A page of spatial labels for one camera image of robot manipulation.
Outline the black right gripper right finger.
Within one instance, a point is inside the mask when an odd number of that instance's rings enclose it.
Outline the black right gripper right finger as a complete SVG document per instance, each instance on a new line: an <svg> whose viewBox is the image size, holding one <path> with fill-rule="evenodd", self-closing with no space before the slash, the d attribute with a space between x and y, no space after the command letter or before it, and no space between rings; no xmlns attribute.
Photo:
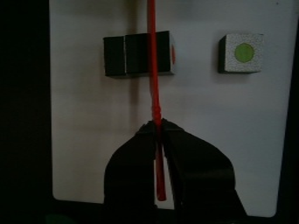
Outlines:
<svg viewBox="0 0 299 224"><path fill-rule="evenodd" d="M177 224L232 224L244 219L233 166L223 152L167 120L163 149Z"/></svg>

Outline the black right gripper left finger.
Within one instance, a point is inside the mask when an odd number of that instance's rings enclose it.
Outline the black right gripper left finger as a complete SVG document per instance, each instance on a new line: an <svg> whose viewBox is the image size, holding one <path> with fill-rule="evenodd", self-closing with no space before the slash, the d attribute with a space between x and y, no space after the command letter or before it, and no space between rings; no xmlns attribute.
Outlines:
<svg viewBox="0 0 299 224"><path fill-rule="evenodd" d="M155 224L155 125L116 149L104 174L104 223Z"/></svg>

